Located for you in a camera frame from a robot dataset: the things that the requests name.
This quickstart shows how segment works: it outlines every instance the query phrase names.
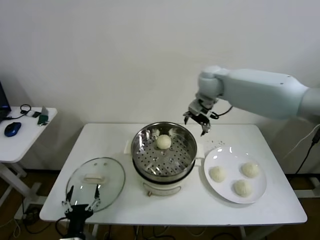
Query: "cable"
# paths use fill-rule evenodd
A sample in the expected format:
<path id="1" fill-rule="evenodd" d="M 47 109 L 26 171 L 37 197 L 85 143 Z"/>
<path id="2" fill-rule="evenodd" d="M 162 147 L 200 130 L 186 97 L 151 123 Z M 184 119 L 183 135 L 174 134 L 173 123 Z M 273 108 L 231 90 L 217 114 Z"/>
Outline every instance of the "cable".
<path id="1" fill-rule="evenodd" d="M 40 213 L 40 209 L 38 207 L 32 207 L 30 210 L 28 210 L 27 212 L 25 212 L 25 204 L 24 204 L 24 197 L 21 195 L 22 198 L 22 213 L 23 216 L 25 218 L 22 219 L 22 223 L 25 227 L 25 230 L 29 233 L 29 234 L 40 234 L 42 233 L 44 230 L 46 230 L 47 228 L 50 227 L 51 223 L 49 223 L 46 227 L 44 227 L 43 229 L 41 229 L 40 231 L 30 231 L 28 229 L 28 225 L 33 225 L 35 224 L 40 218 L 39 218 L 39 213 Z"/>
<path id="2" fill-rule="evenodd" d="M 11 239 L 12 236 L 13 236 L 15 239 L 17 239 L 17 238 L 20 236 L 20 234 L 21 234 L 21 227 L 20 227 L 19 223 L 17 222 L 17 220 L 15 220 L 14 218 L 11 219 L 10 221 L 8 221 L 6 224 L 3 224 L 2 226 L 0 226 L 0 228 L 8 225 L 8 224 L 11 223 L 11 222 L 14 222 L 14 223 L 15 223 L 15 228 L 14 228 L 13 232 L 9 235 L 8 240 Z"/>
<path id="3" fill-rule="evenodd" d="M 14 220 L 14 218 L 12 218 L 11 220 L 7 221 L 5 224 L 1 225 L 0 228 L 3 228 L 4 226 L 7 226 L 9 223 L 11 223 Z"/>
<path id="4" fill-rule="evenodd" d="M 103 240 L 110 240 L 111 239 L 110 235 L 111 235 L 111 225 L 109 225 L 109 230 L 104 234 Z"/>
<path id="5" fill-rule="evenodd" d="M 230 237 L 232 237 L 233 240 L 238 240 L 235 236 L 233 236 L 231 233 L 229 232 L 221 232 L 221 233 L 218 233 L 216 235 L 214 235 L 211 240 L 215 240 L 216 238 L 220 237 L 220 236 L 223 236 L 223 235 L 228 235 Z"/>
<path id="6" fill-rule="evenodd" d="M 200 237 L 201 235 L 203 235 L 205 233 L 205 231 L 207 230 L 207 227 L 205 226 L 203 231 L 198 233 L 198 234 L 194 234 L 192 233 L 187 227 L 185 227 L 185 229 L 188 231 L 189 234 L 191 234 L 193 237 Z"/>
<path id="7" fill-rule="evenodd" d="M 133 226 L 133 231 L 134 231 L 134 234 L 135 234 L 134 240 L 137 240 L 138 234 L 139 234 L 139 226 L 137 227 L 137 229 L 136 229 L 135 226 Z"/>
<path id="8" fill-rule="evenodd" d="M 288 156 L 299 146 L 299 144 L 300 144 L 303 140 L 305 140 L 306 138 L 308 138 L 308 137 L 316 130 L 316 128 L 319 127 L 319 126 L 320 126 L 320 124 L 316 125 L 316 126 L 311 130 L 311 132 L 309 132 L 304 138 L 302 138 L 300 141 L 298 141 L 298 143 L 283 157 L 283 160 L 284 160 L 286 157 L 288 157 Z"/>
<path id="9" fill-rule="evenodd" d="M 144 235 L 144 226 L 142 226 L 142 230 L 141 230 L 141 233 L 142 233 L 142 238 L 144 240 L 151 240 L 151 239 L 161 239 L 161 238 L 171 238 L 173 240 L 176 240 L 176 238 L 174 236 L 171 236 L 171 235 L 163 235 L 167 230 L 169 229 L 169 226 L 166 226 L 164 231 L 158 235 L 156 235 L 156 231 L 155 231 L 155 226 L 152 227 L 152 233 L 153 233 L 153 236 L 151 237 L 145 237 Z"/>
<path id="10" fill-rule="evenodd" d="M 31 111 L 31 106 L 29 104 L 22 104 L 20 106 L 20 113 L 22 115 L 20 116 L 17 116 L 17 117 L 12 117 L 12 116 L 6 116 L 4 118 L 2 118 L 2 120 L 12 120 L 12 119 L 19 119 L 19 118 L 22 118 L 23 116 L 27 115 L 29 112 Z"/>
<path id="11" fill-rule="evenodd" d="M 171 236 L 171 235 L 156 235 L 156 227 L 153 226 L 152 227 L 152 233 L 153 233 L 153 237 L 156 238 L 156 239 L 162 239 L 162 238 L 171 238 L 173 240 L 176 240 L 176 238 L 174 236 Z"/>
<path id="12" fill-rule="evenodd" d="M 219 119 L 221 116 L 226 115 L 227 113 L 229 113 L 229 112 L 232 110 L 233 107 L 234 107 L 234 106 L 231 106 L 227 111 L 225 111 L 225 112 L 223 112 L 223 113 L 220 113 L 220 114 L 217 114 L 217 113 L 215 113 L 214 111 L 212 111 L 212 112 L 211 112 L 211 115 L 210 115 L 210 118 L 217 120 L 217 119 Z"/>
<path id="13" fill-rule="evenodd" d="M 64 219 L 67 219 L 67 217 L 60 217 L 57 221 L 55 221 L 55 223 L 54 223 L 54 228 L 55 228 L 55 230 L 56 230 L 56 232 L 61 236 L 61 237 L 63 237 L 65 234 L 62 234 L 61 232 L 60 232 L 60 230 L 58 229 L 58 223 L 60 222 L 60 221 L 62 221 L 62 220 L 64 220 Z"/>
<path id="14" fill-rule="evenodd" d="M 305 161 L 307 160 L 307 158 L 308 158 L 308 156 L 309 156 L 309 154 L 310 154 L 310 151 L 311 151 L 311 149 L 313 148 L 314 145 L 315 145 L 315 143 L 312 142 L 311 145 L 310 145 L 310 147 L 309 147 L 308 152 L 306 153 L 306 155 L 305 155 L 305 157 L 304 157 L 304 159 L 303 159 L 303 161 L 302 161 L 302 163 L 301 163 L 301 165 L 299 166 L 298 170 L 294 173 L 295 175 L 298 174 L 298 172 L 300 171 L 300 169 L 301 169 L 302 166 L 304 165 L 304 163 L 305 163 Z"/>

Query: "floor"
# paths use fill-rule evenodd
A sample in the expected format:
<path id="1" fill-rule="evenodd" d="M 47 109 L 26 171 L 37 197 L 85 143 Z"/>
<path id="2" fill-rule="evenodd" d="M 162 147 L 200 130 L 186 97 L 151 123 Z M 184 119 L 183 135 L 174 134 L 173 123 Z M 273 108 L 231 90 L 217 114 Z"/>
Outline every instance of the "floor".
<path id="1" fill-rule="evenodd" d="M 42 186 L 39 189 L 38 193 L 42 196 L 47 196 L 50 192 L 51 187 L 53 186 L 57 174 L 53 173 L 29 173 L 23 181 L 28 185 L 32 186 L 34 182 L 42 182 Z M 306 189 L 311 183 L 303 178 L 295 178 L 292 180 L 292 186 L 294 189 Z M 0 179 L 0 195 L 7 188 L 7 184 Z M 20 206 L 22 201 L 21 195 L 13 190 L 4 204 L 0 207 L 0 239 L 1 240 L 14 240 L 13 231 L 16 228 L 15 223 L 12 221 L 6 226 L 1 227 L 3 224 L 8 222 L 15 215 L 18 207 Z M 268 240 L 318 240 L 320 239 L 320 198 L 319 199 L 302 199 L 302 206 L 308 215 L 308 221 L 305 224 L 298 225 L 286 225 L 272 234 L 270 234 L 267 239 Z M 30 231 L 36 232 L 48 225 L 47 222 L 43 222 L 39 220 L 34 225 L 28 227 Z M 21 233 L 17 239 L 21 240 L 58 240 L 60 239 L 59 234 L 56 232 L 54 224 L 51 224 L 45 231 L 39 234 L 29 234 L 25 227 L 21 224 Z M 89 231 L 92 230 L 93 226 L 86 226 Z M 100 226 L 97 234 L 98 240 L 104 240 L 104 236 L 106 232 L 109 230 L 108 225 Z M 253 230 L 254 227 L 247 227 L 247 231 Z M 143 240 L 141 235 L 142 227 L 139 227 L 139 235 L 137 240 Z M 164 227 L 157 226 L 154 228 L 156 234 L 161 233 L 164 230 Z M 188 230 L 194 234 L 201 233 L 204 228 L 203 227 L 170 227 L 165 232 L 165 235 L 174 236 L 176 240 L 211 240 L 212 237 L 218 233 L 227 232 L 231 233 L 236 238 L 232 238 L 229 235 L 222 235 L 216 238 L 216 240 L 240 240 L 240 230 L 238 227 L 208 227 L 205 229 L 205 232 L 201 236 L 192 236 Z M 149 238 L 153 235 L 153 227 L 146 226 L 143 228 L 144 236 Z M 112 240 L 134 240 L 134 229 L 132 226 L 122 226 L 122 225 L 113 225 L 111 227 L 110 237 Z M 162 240 L 173 240 L 170 237 L 160 238 Z"/>

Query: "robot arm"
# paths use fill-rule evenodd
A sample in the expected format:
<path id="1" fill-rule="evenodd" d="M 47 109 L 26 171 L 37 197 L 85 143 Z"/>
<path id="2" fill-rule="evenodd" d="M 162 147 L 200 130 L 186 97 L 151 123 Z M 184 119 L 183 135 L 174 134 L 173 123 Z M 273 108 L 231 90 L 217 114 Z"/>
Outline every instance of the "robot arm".
<path id="1" fill-rule="evenodd" d="M 195 120 L 202 126 L 201 135 L 211 128 L 209 118 L 218 99 L 267 118 L 302 117 L 312 121 L 320 116 L 320 88 L 308 88 L 287 74 L 211 66 L 199 75 L 198 86 L 184 122 Z"/>

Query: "glass lid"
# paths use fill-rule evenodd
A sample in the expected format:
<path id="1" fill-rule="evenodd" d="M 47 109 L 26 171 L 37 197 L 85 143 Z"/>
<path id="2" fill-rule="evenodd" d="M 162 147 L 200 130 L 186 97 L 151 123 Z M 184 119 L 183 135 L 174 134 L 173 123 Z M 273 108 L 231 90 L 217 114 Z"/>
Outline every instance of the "glass lid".
<path id="1" fill-rule="evenodd" d="M 110 206 L 118 198 L 125 181 L 125 170 L 117 160 L 110 157 L 94 158 L 73 172 L 66 185 L 65 194 L 73 186 L 70 204 L 90 205 L 95 200 L 97 188 L 101 203 L 94 212 L 98 212 Z"/>

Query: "computer mouse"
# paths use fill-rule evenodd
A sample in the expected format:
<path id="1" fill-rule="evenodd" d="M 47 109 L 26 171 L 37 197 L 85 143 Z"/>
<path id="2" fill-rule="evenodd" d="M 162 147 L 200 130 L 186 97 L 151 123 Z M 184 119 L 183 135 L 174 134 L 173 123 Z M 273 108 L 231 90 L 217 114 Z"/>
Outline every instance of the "computer mouse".
<path id="1" fill-rule="evenodd" d="M 16 135 L 21 127 L 21 122 L 13 122 L 10 123 L 8 126 L 4 129 L 4 135 L 7 137 L 13 137 Z"/>

